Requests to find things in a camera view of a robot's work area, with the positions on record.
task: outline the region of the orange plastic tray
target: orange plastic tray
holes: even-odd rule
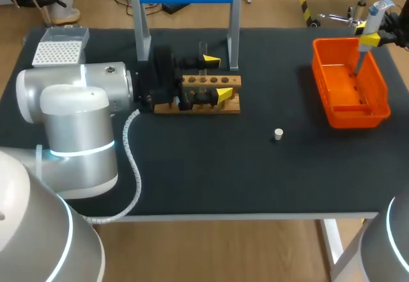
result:
[[[313,72],[330,125],[376,127],[390,115],[388,88],[370,52],[358,76],[358,38],[321,38],[313,43]]]

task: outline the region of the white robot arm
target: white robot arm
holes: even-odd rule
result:
[[[102,282],[94,229],[19,161],[0,152],[0,280]]]

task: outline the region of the white cylinder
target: white cylinder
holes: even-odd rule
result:
[[[274,131],[274,139],[275,140],[280,140],[284,131],[282,129],[275,129]]]

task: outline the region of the floor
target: floor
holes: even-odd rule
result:
[[[345,15],[357,0],[307,2],[313,16]],[[75,6],[82,12],[83,26],[133,28],[125,7],[113,0],[75,0]],[[0,6],[0,16],[1,95],[22,37],[41,20],[36,10],[13,6]],[[163,12],[150,15],[148,22],[150,27],[226,27],[228,6],[194,5],[172,16]],[[339,26],[332,21],[322,24]],[[305,22],[298,0],[253,0],[242,3],[242,27],[305,27]],[[406,51],[390,47],[390,52],[409,85]],[[338,223],[346,247],[361,222],[340,219]],[[104,282],[329,281],[316,221],[118,223],[102,226],[100,234],[107,258]]]

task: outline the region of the black table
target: black table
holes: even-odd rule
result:
[[[87,62],[123,61],[137,70],[133,32],[91,29]],[[42,34],[35,30],[28,37],[1,99],[2,146],[47,146],[43,126],[25,123],[15,98],[16,75],[31,67]],[[171,44],[177,56],[194,55],[199,42],[207,41],[208,53],[223,59],[221,70],[208,73],[236,74],[227,70],[225,30],[157,29],[151,34],[153,45]],[[131,126],[143,192],[129,219],[196,214],[319,218],[383,209],[405,187],[409,174],[408,90],[387,49],[376,49],[389,87],[390,118],[371,130],[331,128],[311,70],[312,42],[347,35],[347,29],[241,30],[240,114],[143,114]],[[134,195],[132,170],[121,145],[127,116],[113,118],[118,184],[103,196],[71,201],[84,215],[116,214]],[[276,128],[284,135],[272,143]]]

